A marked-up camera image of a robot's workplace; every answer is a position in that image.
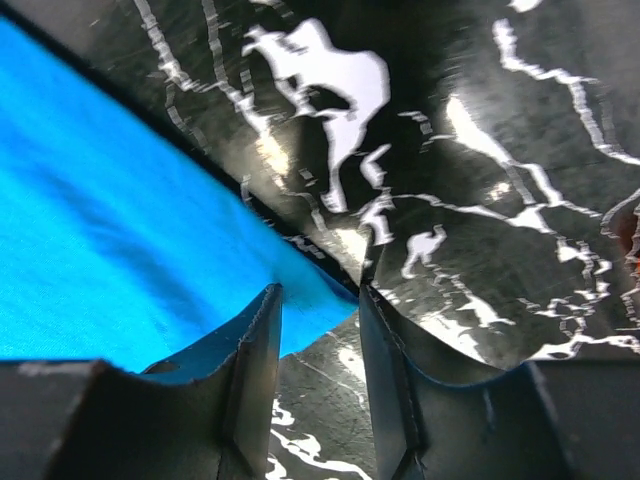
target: marble table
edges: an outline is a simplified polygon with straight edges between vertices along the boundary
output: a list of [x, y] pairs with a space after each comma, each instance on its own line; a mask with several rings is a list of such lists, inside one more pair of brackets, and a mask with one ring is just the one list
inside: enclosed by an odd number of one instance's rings
[[[640, 3], [8, 3], [467, 355], [640, 354]], [[375, 478], [357, 316], [280, 375], [267, 477]]]

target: blue fabric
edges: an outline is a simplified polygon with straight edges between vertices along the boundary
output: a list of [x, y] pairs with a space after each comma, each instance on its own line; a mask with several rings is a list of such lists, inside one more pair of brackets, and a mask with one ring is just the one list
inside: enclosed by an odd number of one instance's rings
[[355, 309], [221, 184], [0, 20], [0, 358], [139, 371], [284, 286], [283, 355]]

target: blue towel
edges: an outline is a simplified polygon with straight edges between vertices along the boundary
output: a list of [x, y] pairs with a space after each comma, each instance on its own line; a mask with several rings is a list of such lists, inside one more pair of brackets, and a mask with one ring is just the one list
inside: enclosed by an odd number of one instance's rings
[[231, 192], [0, 20], [0, 359], [140, 371], [284, 286], [282, 355], [356, 306]]

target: blue cloth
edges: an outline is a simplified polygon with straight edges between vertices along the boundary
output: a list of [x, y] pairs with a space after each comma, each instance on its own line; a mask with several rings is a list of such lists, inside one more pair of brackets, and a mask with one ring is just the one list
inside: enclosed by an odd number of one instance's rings
[[0, 358], [139, 371], [284, 286], [282, 355], [355, 309], [231, 192], [0, 20]]

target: black marble surface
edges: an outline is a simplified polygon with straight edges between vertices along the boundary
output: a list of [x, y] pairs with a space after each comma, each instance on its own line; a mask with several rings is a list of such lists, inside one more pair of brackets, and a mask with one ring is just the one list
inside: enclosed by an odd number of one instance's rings
[[[638, 2], [9, 3], [468, 355], [640, 354]], [[374, 476], [358, 348], [283, 361], [269, 478]]]

